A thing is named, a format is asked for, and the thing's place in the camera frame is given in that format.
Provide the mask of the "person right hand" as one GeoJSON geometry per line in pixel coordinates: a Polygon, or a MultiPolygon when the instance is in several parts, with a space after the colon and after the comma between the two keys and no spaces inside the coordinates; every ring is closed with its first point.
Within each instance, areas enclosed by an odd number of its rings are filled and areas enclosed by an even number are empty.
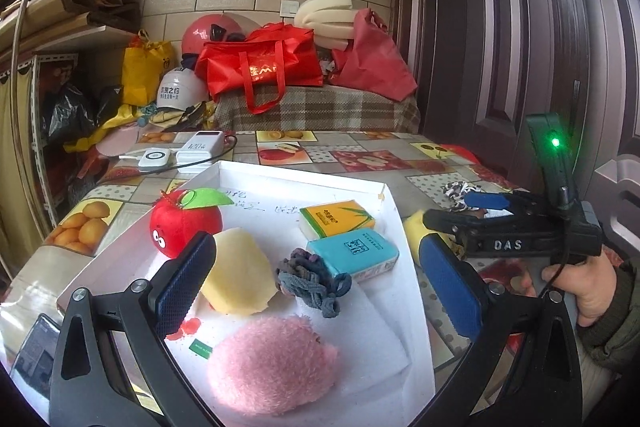
{"type": "Polygon", "coordinates": [[[588,257],[580,265],[550,265],[541,271],[541,280],[576,299],[577,324],[590,327],[608,311],[617,287],[617,274],[612,260],[617,256],[603,246],[597,257],[588,257]]]}

